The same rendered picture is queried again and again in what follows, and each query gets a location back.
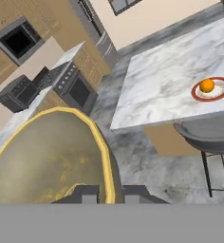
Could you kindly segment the grey bar stool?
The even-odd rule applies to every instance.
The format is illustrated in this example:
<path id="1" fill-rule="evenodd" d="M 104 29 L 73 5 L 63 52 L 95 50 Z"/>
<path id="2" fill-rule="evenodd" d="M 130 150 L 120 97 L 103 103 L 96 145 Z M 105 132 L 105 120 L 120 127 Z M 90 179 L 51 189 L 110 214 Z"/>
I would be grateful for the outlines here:
<path id="1" fill-rule="evenodd" d="M 176 131 L 201 153 L 209 196 L 213 196 L 207 157 L 221 157 L 224 170 L 224 116 L 183 121 L 174 124 Z"/>

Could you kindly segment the marble dining counter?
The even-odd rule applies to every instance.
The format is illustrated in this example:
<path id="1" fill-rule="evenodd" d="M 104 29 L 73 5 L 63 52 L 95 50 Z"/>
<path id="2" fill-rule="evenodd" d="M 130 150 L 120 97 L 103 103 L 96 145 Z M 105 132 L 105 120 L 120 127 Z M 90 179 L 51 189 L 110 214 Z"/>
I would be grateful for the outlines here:
<path id="1" fill-rule="evenodd" d="M 132 57 L 110 128 L 141 128 L 163 157 L 196 156 L 173 124 L 224 115 L 224 98 L 191 95 L 210 77 L 224 77 L 224 18 Z"/>

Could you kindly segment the grey stove with oven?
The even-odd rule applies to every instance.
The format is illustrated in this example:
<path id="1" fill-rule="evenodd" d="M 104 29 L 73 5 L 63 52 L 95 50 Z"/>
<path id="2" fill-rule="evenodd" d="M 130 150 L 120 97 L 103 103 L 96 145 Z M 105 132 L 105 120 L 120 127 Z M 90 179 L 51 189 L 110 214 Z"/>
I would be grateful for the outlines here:
<path id="1" fill-rule="evenodd" d="M 80 109 L 87 116 L 91 114 L 98 98 L 98 94 L 82 71 L 72 61 L 53 67 L 51 70 L 44 67 L 33 81 L 39 90 L 51 86 L 65 103 Z"/>

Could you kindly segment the white plate with red rim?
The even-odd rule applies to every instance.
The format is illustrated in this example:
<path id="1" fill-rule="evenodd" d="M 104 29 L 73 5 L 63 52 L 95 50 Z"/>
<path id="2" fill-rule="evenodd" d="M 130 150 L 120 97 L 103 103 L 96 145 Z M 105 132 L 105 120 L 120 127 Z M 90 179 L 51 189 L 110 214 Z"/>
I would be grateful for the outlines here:
<path id="1" fill-rule="evenodd" d="M 210 80 L 214 83 L 210 92 L 203 92 L 200 89 L 200 82 L 193 86 L 191 95 L 196 101 L 210 103 L 224 98 L 224 77 L 210 77 Z"/>

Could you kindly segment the grey fridge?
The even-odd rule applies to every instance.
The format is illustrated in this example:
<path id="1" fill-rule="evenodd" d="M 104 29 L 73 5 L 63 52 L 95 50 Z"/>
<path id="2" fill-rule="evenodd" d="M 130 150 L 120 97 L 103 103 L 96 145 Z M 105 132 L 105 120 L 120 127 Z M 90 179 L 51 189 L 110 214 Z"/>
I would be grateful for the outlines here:
<path id="1" fill-rule="evenodd" d="M 103 59 L 113 69 L 118 59 L 118 52 L 90 1 L 69 0 L 69 3 Z"/>

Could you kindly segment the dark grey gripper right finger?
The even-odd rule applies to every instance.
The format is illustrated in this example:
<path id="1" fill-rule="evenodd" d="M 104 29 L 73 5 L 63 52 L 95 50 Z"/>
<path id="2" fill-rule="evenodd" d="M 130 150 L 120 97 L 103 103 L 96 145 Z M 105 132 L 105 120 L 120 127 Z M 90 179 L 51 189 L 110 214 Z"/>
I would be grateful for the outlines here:
<path id="1" fill-rule="evenodd" d="M 168 201 L 151 195 L 145 185 L 124 185 L 122 189 L 125 204 L 168 204 Z"/>

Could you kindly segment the black microwave oven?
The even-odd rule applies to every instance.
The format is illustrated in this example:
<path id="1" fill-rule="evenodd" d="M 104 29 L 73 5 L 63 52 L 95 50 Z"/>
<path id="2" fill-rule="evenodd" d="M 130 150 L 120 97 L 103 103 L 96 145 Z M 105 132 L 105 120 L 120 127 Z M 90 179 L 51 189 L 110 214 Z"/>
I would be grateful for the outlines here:
<path id="1" fill-rule="evenodd" d="M 32 81 L 26 75 L 21 75 L 0 91 L 0 103 L 17 113 L 27 109 L 38 92 Z"/>

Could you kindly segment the tan wall cupboards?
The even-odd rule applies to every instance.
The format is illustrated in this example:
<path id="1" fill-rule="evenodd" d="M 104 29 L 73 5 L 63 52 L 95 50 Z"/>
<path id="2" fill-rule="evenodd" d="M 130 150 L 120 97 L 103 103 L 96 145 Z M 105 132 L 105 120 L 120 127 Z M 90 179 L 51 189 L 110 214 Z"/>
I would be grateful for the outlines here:
<path id="1" fill-rule="evenodd" d="M 60 27 L 45 0 L 0 0 L 0 84 Z"/>

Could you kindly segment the grey bowl with yellow rim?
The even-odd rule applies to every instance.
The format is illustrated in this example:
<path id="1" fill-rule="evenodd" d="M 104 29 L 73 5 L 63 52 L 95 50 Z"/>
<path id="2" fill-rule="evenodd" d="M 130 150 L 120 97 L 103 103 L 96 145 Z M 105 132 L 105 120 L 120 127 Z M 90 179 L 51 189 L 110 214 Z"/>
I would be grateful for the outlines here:
<path id="1" fill-rule="evenodd" d="M 100 203 L 123 203 L 116 158 L 99 126 L 57 106 L 26 121 L 0 149 L 0 204 L 53 203 L 76 185 L 98 185 Z"/>

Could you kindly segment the orange round food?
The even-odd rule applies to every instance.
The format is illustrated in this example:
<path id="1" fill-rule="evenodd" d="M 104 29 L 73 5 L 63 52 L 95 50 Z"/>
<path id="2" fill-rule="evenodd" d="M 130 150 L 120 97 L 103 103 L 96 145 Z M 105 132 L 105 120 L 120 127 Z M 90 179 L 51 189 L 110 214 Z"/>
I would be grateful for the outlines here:
<path id="1" fill-rule="evenodd" d="M 209 93 L 215 88 L 215 82 L 212 79 L 205 79 L 200 82 L 199 89 L 201 92 Z"/>

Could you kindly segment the dark framed window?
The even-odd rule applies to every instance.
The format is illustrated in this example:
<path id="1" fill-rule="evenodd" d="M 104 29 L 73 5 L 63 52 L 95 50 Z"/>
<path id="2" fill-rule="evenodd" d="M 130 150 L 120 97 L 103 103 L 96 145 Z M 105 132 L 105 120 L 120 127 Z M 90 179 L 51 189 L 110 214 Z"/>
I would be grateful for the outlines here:
<path id="1" fill-rule="evenodd" d="M 130 9 L 140 1 L 141 0 L 108 0 L 115 15 L 119 15 L 127 9 Z"/>

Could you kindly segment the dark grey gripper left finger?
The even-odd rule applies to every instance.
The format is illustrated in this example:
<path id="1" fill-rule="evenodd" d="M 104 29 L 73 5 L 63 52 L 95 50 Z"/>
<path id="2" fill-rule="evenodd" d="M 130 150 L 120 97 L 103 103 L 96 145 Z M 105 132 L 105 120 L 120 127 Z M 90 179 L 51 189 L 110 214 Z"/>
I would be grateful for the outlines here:
<path id="1" fill-rule="evenodd" d="M 98 185 L 79 184 L 66 196 L 53 201 L 54 204 L 99 204 L 100 187 Z"/>

